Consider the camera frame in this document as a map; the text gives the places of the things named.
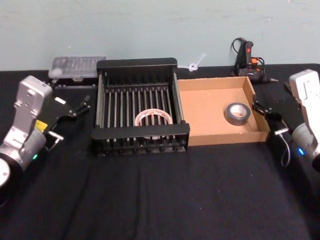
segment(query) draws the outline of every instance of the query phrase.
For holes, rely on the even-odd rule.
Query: black table cloth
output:
[[[320,72],[320,65],[268,65],[266,72],[280,82],[254,89],[266,103],[288,97],[283,82],[305,69]],[[178,78],[227,77],[231,70],[182,69]],[[48,79],[48,71],[0,72],[0,140],[12,124],[18,83],[28,75]],[[73,107],[87,94],[92,106],[96,102],[94,88],[57,89],[54,94]],[[281,168],[267,143],[97,158],[90,151],[94,118],[93,107],[76,123],[57,127],[64,141],[39,154],[11,202],[0,210],[1,239],[320,238],[319,212],[302,200],[295,176]],[[284,150],[280,144],[276,148]]]

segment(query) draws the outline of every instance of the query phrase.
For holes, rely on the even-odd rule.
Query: power cord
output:
[[[284,144],[286,146],[286,149],[284,149],[282,156],[281,156],[281,166],[284,168],[288,167],[290,160],[291,160],[291,152],[290,152],[289,144],[287,143],[284,136],[282,135],[283,133],[286,133],[288,131],[289,131],[289,128],[286,127],[286,128],[283,128],[283,129],[280,129],[280,130],[274,132],[274,134],[276,136],[279,136],[281,138],[281,140],[284,142]],[[287,158],[286,163],[284,163],[284,157],[285,157],[286,152],[288,153],[288,158]]]

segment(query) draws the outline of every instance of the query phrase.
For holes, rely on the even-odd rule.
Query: brown cardboard tray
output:
[[[263,116],[252,110],[255,91],[247,77],[180,79],[184,119],[190,124],[189,146],[265,142],[270,128]],[[242,103],[251,115],[245,125],[227,122],[229,104]]]

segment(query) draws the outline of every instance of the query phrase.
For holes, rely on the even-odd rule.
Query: roll of duct tape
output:
[[[231,103],[225,113],[224,117],[228,123],[235,126],[242,126],[246,124],[248,118],[250,117],[251,111],[249,107],[240,102]]]

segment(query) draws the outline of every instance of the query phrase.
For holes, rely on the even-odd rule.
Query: white cable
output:
[[[284,139],[284,137],[282,136],[281,133],[279,134],[279,137],[282,139],[282,141],[286,145],[286,149],[283,151],[282,156],[281,156],[281,165],[282,165],[282,167],[286,168],[286,167],[288,167],[288,165],[290,163],[290,159],[291,159],[290,147],[289,147],[287,141]],[[286,151],[288,152],[288,160],[286,161],[286,164],[284,164],[284,156],[286,154]]]
[[[197,71],[199,64],[202,62],[202,60],[205,58],[205,56],[206,56],[205,53],[202,54],[202,56],[200,57],[199,61],[196,64],[191,63],[189,66],[178,65],[178,68],[179,69],[189,69],[190,72]]]

